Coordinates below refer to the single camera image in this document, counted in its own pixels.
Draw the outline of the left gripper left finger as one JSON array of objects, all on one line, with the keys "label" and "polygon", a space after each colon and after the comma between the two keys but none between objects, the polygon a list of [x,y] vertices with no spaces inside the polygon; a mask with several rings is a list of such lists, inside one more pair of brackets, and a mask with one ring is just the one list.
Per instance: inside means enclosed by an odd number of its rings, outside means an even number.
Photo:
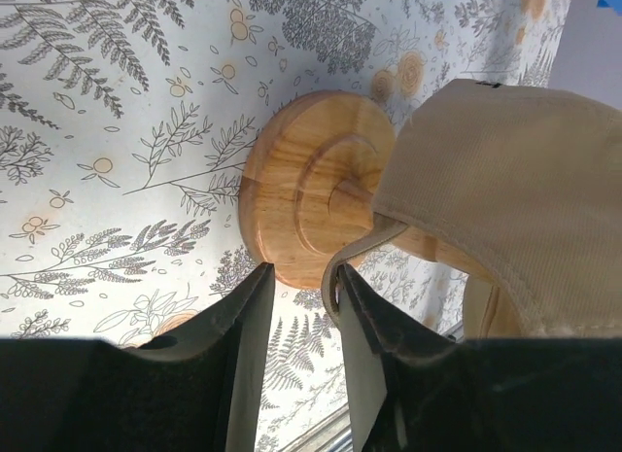
[{"label": "left gripper left finger", "polygon": [[137,348],[1,343],[5,451],[250,451],[275,291],[259,265],[228,296]]}]

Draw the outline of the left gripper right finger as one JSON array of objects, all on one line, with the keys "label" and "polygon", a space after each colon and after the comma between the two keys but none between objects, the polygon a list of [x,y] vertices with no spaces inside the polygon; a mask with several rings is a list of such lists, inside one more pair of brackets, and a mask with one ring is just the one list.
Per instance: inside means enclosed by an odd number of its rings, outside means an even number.
[{"label": "left gripper right finger", "polygon": [[619,339],[429,330],[344,265],[339,327],[358,451],[617,451]]}]

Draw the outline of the wooden hat stand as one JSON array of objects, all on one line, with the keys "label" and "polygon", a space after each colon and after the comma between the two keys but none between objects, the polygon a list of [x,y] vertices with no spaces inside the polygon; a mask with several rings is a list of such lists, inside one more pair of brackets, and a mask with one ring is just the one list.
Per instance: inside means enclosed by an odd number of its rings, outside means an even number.
[{"label": "wooden hat stand", "polygon": [[278,278],[318,287],[344,337],[353,306],[338,269],[393,243],[425,261],[469,274],[464,297],[469,338],[523,333],[482,236],[492,214],[490,182],[464,149],[508,113],[518,87],[458,80],[394,130],[369,99],[343,91],[298,98],[276,116],[247,161],[240,227],[252,254]]}]

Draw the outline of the beige baseball cap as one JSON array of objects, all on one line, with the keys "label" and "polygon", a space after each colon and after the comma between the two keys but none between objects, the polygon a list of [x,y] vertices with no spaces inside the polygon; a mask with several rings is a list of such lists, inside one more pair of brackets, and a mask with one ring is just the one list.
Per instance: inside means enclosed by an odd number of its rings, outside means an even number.
[{"label": "beige baseball cap", "polygon": [[466,338],[621,333],[621,113],[564,90],[459,79],[404,124],[371,200],[373,226],[336,271],[416,229],[484,269],[463,296]]}]

